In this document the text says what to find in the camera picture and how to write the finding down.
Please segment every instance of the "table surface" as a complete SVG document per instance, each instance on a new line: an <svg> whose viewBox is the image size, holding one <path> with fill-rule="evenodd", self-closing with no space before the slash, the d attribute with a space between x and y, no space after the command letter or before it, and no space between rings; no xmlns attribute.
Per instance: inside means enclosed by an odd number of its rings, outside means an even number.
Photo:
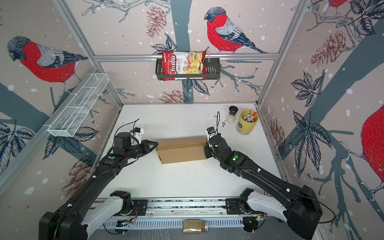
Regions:
<svg viewBox="0 0 384 240"><path fill-rule="evenodd" d="M142 139L165 141L206 137L208 127L216 128L215 116L219 111L218 130L228 146L244 153L262 168L280 177L260 121L249 135L242 135L236 130L240 112L244 109L255 110L255 106L249 103L235 104L239 109L236 120L234 123L227 123L228 108L231 105L234 104L124 105L112 133L123 124L140 118L135 127L145 129ZM132 127L132 124L124 126L119 132L128 132ZM108 139L103 156L112 143L113 136ZM123 168L99 197L109 197L115 190L127 191L132 197L143 198L235 197L247 187L263 193L255 184L222 169L213 157L199 161L161 164L154 150Z"/></svg>

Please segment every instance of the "bird head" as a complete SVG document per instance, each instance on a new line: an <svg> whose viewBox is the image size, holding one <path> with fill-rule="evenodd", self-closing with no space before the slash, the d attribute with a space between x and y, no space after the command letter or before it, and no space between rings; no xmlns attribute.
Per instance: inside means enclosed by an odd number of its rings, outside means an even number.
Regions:
<svg viewBox="0 0 384 240"><path fill-rule="evenodd" d="M213 7L213 8L210 8L208 11L207 11L207 14L205 15L204 17L204 20L207 20L209 23L212 23L214 21L214 19L219 16L219 15L226 15L227 13L225 12L224 8L222 7Z"/></svg>
<svg viewBox="0 0 384 240"><path fill-rule="evenodd" d="M31 42L30 39L23 36L14 37L8 42L7 48L8 48L9 56L12 58L13 61L26 60L26 57L24 54L24 47L30 42Z"/></svg>

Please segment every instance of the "pen holder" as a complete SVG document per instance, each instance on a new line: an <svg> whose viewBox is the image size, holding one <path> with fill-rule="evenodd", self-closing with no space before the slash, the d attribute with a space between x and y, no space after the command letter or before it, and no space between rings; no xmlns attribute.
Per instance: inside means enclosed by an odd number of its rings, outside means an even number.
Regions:
<svg viewBox="0 0 384 240"><path fill-rule="evenodd" d="M244 111L241 112L240 117L239 117L239 122L237 123L237 131L243 135L248 135L249 133L251 133L251 131L253 130L253 127L255 126L257 121L259 120L259 116L256 114L255 115L256 120L254 122L246 122L243 119L243 117L245 117L245 115L249 112L249 110L250 109L245 109ZM252 116L254 113L255 113L255 111L251 110L250 116Z"/></svg>

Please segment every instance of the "brown box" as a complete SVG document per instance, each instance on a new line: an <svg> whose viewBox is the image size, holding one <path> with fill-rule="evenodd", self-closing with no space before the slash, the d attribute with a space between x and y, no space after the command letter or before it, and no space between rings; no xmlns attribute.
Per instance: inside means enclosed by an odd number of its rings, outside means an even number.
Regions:
<svg viewBox="0 0 384 240"><path fill-rule="evenodd" d="M203 160L206 142L205 137L164 141L156 150L161 164Z"/></svg>

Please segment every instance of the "bag of chips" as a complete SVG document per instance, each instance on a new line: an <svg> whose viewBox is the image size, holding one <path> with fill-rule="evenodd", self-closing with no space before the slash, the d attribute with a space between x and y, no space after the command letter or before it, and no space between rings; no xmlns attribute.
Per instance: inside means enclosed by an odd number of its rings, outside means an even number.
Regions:
<svg viewBox="0 0 384 240"><path fill-rule="evenodd" d="M163 51L162 65L164 74L201 74L207 73L203 64L205 52L178 52L178 51ZM183 80L186 78L164 78L168 80Z"/></svg>

